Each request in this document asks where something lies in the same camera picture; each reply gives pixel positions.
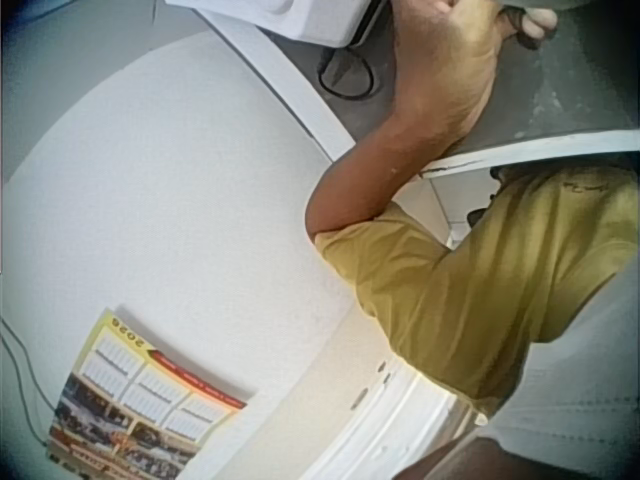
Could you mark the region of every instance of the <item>hand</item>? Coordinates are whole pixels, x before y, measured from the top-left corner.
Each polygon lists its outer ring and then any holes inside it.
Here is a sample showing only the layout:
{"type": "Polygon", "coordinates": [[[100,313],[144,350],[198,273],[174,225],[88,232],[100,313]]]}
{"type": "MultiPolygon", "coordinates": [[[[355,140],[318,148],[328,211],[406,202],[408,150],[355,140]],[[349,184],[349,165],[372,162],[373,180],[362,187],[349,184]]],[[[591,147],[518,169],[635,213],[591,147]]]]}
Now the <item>hand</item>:
{"type": "Polygon", "coordinates": [[[392,0],[396,92],[392,118],[448,145],[469,133],[495,80],[498,53],[516,26],[537,40],[554,29],[550,10],[516,19],[492,0],[392,0]]]}

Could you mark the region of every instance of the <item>person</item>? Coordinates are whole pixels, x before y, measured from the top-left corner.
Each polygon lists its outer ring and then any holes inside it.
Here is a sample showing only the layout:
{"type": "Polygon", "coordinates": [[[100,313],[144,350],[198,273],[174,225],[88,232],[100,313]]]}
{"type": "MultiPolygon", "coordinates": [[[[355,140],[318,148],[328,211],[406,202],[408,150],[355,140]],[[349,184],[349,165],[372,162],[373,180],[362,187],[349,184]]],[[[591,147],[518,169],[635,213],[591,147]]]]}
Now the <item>person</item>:
{"type": "Polygon", "coordinates": [[[638,286],[636,256],[560,338],[531,346],[485,427],[394,480],[640,478],[638,286]]]}
{"type": "MultiPolygon", "coordinates": [[[[491,417],[530,345],[558,339],[636,253],[637,177],[599,159],[503,168],[490,208],[449,251],[392,198],[474,126],[519,25],[491,0],[392,5],[392,111],[321,178],[306,229],[392,349],[491,417]]],[[[521,26],[540,38],[554,23],[521,26]]]]}

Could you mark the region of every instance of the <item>yellow t-shirt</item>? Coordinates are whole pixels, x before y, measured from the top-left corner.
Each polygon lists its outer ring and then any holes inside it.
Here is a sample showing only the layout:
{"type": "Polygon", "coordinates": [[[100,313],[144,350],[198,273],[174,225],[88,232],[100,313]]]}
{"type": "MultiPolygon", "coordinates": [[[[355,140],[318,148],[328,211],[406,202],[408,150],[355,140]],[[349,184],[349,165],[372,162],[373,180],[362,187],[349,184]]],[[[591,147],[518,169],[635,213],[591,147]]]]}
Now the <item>yellow t-shirt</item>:
{"type": "Polygon", "coordinates": [[[454,251],[400,207],[316,236],[393,350],[492,414],[532,342],[549,342],[638,249],[634,172],[562,167],[510,181],[454,251]]]}

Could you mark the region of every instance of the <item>white appliance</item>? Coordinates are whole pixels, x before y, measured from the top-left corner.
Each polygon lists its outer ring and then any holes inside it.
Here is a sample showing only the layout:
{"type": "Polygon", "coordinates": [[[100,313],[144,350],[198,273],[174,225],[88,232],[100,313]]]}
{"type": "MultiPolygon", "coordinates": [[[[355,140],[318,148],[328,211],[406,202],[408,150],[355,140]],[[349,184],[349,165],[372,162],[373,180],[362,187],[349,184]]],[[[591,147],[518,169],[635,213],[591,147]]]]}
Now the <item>white appliance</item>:
{"type": "Polygon", "coordinates": [[[166,0],[239,18],[285,37],[344,47],[366,36],[387,0],[166,0]]]}

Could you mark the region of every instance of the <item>electrical wire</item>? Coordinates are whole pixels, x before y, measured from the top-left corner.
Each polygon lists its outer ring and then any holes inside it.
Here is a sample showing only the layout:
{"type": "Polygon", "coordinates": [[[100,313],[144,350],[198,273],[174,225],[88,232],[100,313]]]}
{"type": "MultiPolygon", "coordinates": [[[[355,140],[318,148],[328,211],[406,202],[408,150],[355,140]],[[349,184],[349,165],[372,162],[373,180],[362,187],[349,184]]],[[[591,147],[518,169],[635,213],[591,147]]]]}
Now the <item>electrical wire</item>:
{"type": "Polygon", "coordinates": [[[358,60],[358,62],[362,65],[362,67],[366,71],[367,78],[369,80],[369,84],[367,85],[367,88],[362,93],[351,95],[351,94],[338,92],[337,90],[327,85],[327,83],[324,80],[324,76],[327,73],[329,65],[331,64],[331,61],[333,60],[336,54],[336,50],[332,48],[325,49],[322,53],[322,57],[320,59],[320,63],[318,63],[318,69],[317,69],[318,83],[325,91],[329,92],[331,95],[338,97],[342,100],[347,100],[351,102],[365,100],[371,96],[371,94],[373,93],[373,89],[376,86],[376,80],[375,80],[375,75],[373,74],[373,69],[371,68],[371,65],[369,65],[369,62],[367,61],[367,59],[364,58],[355,50],[353,50],[351,47],[346,47],[343,49],[343,51],[347,52],[349,55],[351,55],[356,60],[358,60]]]}
{"type": "Polygon", "coordinates": [[[40,436],[36,433],[36,429],[33,426],[33,423],[31,422],[31,415],[29,415],[29,409],[27,408],[27,400],[24,396],[24,387],[22,385],[22,374],[20,373],[20,367],[18,366],[18,361],[16,360],[15,355],[11,351],[11,348],[9,348],[9,345],[7,344],[7,341],[4,339],[4,336],[0,336],[0,339],[2,340],[2,345],[4,345],[4,348],[7,351],[7,354],[9,355],[11,362],[13,363],[13,367],[16,369],[16,375],[18,377],[18,391],[20,393],[20,401],[22,402],[22,408],[24,409],[24,415],[27,419],[27,425],[29,426],[29,430],[31,431],[33,438],[35,438],[40,445],[42,445],[43,447],[46,447],[47,442],[42,438],[40,438],[40,436]]]}
{"type": "Polygon", "coordinates": [[[20,348],[24,352],[24,356],[27,359],[27,368],[29,369],[29,375],[31,375],[31,380],[33,380],[33,384],[36,386],[36,390],[38,390],[38,393],[42,397],[42,400],[44,400],[44,402],[51,409],[51,411],[55,412],[56,411],[56,407],[47,398],[47,396],[45,395],[44,391],[42,390],[42,387],[40,386],[40,383],[38,383],[38,379],[36,377],[36,373],[35,373],[35,371],[33,369],[33,364],[31,363],[31,357],[29,356],[29,352],[27,351],[27,347],[25,346],[24,342],[22,340],[20,340],[20,337],[18,337],[16,332],[14,332],[13,329],[9,326],[9,324],[7,323],[7,321],[4,319],[4,317],[2,315],[0,315],[0,320],[2,320],[2,325],[4,326],[4,328],[7,329],[7,331],[11,334],[13,339],[16,341],[16,343],[20,346],[20,348]]]}

